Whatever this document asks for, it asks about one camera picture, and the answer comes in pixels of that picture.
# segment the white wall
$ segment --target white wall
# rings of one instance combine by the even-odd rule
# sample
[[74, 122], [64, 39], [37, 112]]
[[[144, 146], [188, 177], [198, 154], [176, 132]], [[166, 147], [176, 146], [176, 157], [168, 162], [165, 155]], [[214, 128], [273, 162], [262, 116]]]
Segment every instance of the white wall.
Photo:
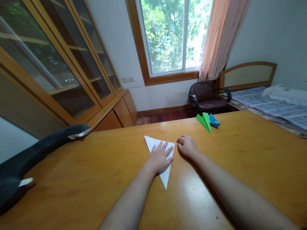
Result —
[[[196, 79], [145, 87], [125, 1], [88, 3], [120, 81], [122, 77], [134, 77], [134, 82], [121, 83], [130, 90], [137, 111], [187, 104], [188, 91]], [[278, 42], [286, 28], [292, 26], [291, 20], [301, 3], [302, 0], [252, 0], [227, 68], [251, 61], [282, 65], [279, 55], [275, 55], [280, 48]], [[279, 68], [276, 79], [280, 78]]]
[[252, 61], [278, 64], [273, 85], [307, 90], [307, 1], [252, 0], [227, 68]]
[[0, 117], [0, 164], [39, 140]]
[[307, 91], [307, 1], [302, 1], [278, 44], [274, 84]]

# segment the chair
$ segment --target chair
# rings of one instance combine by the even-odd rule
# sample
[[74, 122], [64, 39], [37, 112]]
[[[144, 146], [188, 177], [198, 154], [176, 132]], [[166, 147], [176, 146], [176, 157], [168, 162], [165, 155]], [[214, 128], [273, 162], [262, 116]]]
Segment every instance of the chair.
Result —
[[[215, 100], [214, 91], [224, 90], [227, 93], [227, 101]], [[227, 88], [213, 89], [209, 82], [200, 81], [193, 84], [190, 88], [188, 96], [190, 98], [191, 106], [200, 110], [215, 110], [221, 109], [228, 105], [231, 100], [230, 90]]]

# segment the paper airplane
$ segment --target paper airplane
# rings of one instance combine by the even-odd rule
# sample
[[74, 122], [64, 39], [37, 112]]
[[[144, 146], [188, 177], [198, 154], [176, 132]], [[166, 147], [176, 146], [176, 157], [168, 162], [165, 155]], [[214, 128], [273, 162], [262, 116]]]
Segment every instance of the paper airplane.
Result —
[[218, 126], [221, 125], [221, 123], [219, 123], [219, 122], [215, 119], [215, 117], [212, 115], [212, 113], [210, 114], [209, 121], [210, 121], [210, 124], [211, 124], [212, 126], [214, 126], [215, 128], [217, 128]]
[[202, 113], [202, 117], [197, 114], [196, 119], [206, 128], [206, 130], [208, 130], [210, 134], [212, 134], [209, 122], [209, 115], [207, 113]]
[[[151, 152], [151, 150], [153, 149], [154, 145], [156, 145], [156, 147], [158, 147], [158, 145], [160, 144], [161, 140], [157, 140], [157, 139], [153, 139], [151, 137], [148, 136], [144, 136], [147, 147], [149, 149], [149, 152]], [[166, 146], [166, 149], [168, 149], [169, 147], [173, 147], [173, 150], [170, 152], [170, 154], [167, 156], [166, 160], [168, 160], [170, 157], [173, 157], [174, 154], [174, 148], [175, 148], [175, 143], [171, 143], [169, 142], [168, 145]], [[170, 167], [172, 164], [169, 165], [169, 167], [162, 173], [160, 173], [160, 178], [162, 180], [162, 183], [165, 187], [165, 190], [167, 188], [167, 183], [169, 181], [169, 173], [170, 173]]]

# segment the bed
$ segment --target bed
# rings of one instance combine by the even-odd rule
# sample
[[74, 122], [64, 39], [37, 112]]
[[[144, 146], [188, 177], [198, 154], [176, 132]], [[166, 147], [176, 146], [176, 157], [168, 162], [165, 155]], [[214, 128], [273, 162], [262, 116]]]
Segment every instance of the bed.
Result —
[[[277, 64], [271, 62], [249, 62], [234, 66], [221, 72], [219, 88], [228, 88], [232, 92], [230, 109], [249, 110], [307, 139], [307, 106], [288, 104], [269, 96], [263, 101], [251, 99], [252, 95], [261, 95], [271, 85], [276, 68]], [[226, 100], [227, 94], [220, 92], [219, 98]]]

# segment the black plush toy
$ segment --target black plush toy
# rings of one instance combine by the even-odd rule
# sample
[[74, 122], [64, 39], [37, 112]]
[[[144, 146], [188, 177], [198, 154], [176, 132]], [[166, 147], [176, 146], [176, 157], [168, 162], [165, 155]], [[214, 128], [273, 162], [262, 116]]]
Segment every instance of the black plush toy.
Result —
[[85, 136], [90, 129], [86, 124], [66, 127], [0, 164], [0, 214], [11, 208], [25, 194], [25, 186], [19, 185], [22, 177], [34, 165], [63, 144]]

